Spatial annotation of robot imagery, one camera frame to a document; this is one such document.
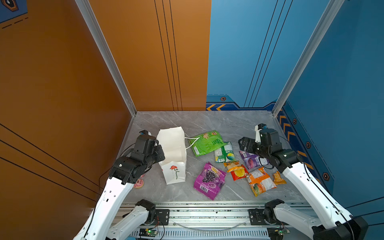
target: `paper bag handle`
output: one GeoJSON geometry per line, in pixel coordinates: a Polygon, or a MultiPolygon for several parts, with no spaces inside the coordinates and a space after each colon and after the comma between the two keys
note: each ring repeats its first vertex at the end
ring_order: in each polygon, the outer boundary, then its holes
{"type": "Polygon", "coordinates": [[[187,147],[186,149],[188,149],[188,148],[190,148],[190,147],[192,147],[192,145],[200,138],[200,137],[198,137],[198,138],[190,138],[190,137],[185,137],[185,138],[188,138],[188,139],[196,139],[189,147],[187,147]]]}

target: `blue wall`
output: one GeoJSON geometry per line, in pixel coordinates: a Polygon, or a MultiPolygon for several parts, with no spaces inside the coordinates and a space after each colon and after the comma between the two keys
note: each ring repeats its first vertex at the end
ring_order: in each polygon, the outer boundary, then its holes
{"type": "Polygon", "coordinates": [[[275,101],[327,4],[212,0],[207,95],[227,95],[242,108],[275,101]]]}
{"type": "MultiPolygon", "coordinates": [[[[345,1],[288,98],[345,207],[384,197],[383,9],[382,0],[345,1]]],[[[348,210],[384,210],[384,199],[348,210]]],[[[364,218],[381,223],[384,212],[364,218]]],[[[379,228],[370,228],[366,239],[380,239],[379,228]]]]}
{"type": "Polygon", "coordinates": [[[26,0],[17,0],[18,10],[12,12],[3,3],[0,3],[0,23],[18,17],[28,12],[26,8],[26,0]]]}

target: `small snack packet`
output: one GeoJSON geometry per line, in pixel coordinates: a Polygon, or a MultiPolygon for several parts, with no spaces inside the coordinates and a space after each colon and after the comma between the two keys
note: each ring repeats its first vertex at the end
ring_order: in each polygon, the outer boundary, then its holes
{"type": "Polygon", "coordinates": [[[287,183],[284,179],[281,178],[279,171],[275,172],[273,176],[275,177],[275,179],[273,180],[275,185],[287,183]]]}
{"type": "Polygon", "coordinates": [[[263,167],[250,172],[247,175],[247,180],[255,197],[272,188],[276,188],[275,183],[269,177],[268,173],[265,172],[263,167]]]}
{"type": "Polygon", "coordinates": [[[203,171],[197,176],[193,187],[214,200],[225,183],[226,174],[226,172],[218,170],[208,162],[205,164],[203,171]]]}
{"type": "Polygon", "coordinates": [[[269,164],[268,159],[260,158],[260,156],[257,154],[252,154],[245,151],[239,151],[239,153],[248,169],[269,164]]]}
{"type": "Polygon", "coordinates": [[[235,155],[233,154],[233,148],[231,142],[226,143],[219,149],[215,150],[215,162],[233,162],[236,161],[235,155]]]}
{"type": "Polygon", "coordinates": [[[231,172],[234,181],[236,181],[237,179],[242,179],[248,175],[247,169],[244,167],[244,165],[242,166],[244,169],[237,169],[231,172]]]}
{"type": "Polygon", "coordinates": [[[228,171],[227,172],[232,172],[238,169],[243,169],[244,166],[240,165],[240,162],[225,162],[224,166],[227,167],[228,171]]]}

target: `purple snack bag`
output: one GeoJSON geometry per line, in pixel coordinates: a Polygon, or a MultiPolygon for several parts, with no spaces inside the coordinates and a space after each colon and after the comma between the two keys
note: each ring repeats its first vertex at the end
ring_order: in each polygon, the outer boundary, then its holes
{"type": "Polygon", "coordinates": [[[262,164],[267,165],[269,164],[269,160],[266,158],[261,158],[257,154],[248,153],[245,151],[239,151],[241,158],[244,160],[245,165],[248,169],[252,169],[254,167],[259,167],[262,164]]]}
{"type": "Polygon", "coordinates": [[[215,168],[208,162],[205,164],[200,175],[197,176],[193,187],[214,200],[225,183],[224,178],[226,174],[226,172],[215,168]]]}

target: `red flower print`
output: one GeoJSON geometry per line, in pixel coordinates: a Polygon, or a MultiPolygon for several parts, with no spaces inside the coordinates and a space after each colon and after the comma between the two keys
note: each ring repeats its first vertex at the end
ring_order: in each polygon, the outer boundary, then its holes
{"type": "Polygon", "coordinates": [[[178,169],[177,169],[177,167],[176,167],[176,166],[172,166],[172,167],[170,168],[170,170],[175,170],[175,172],[176,172],[176,179],[177,179],[177,173],[178,173],[178,169]]]}

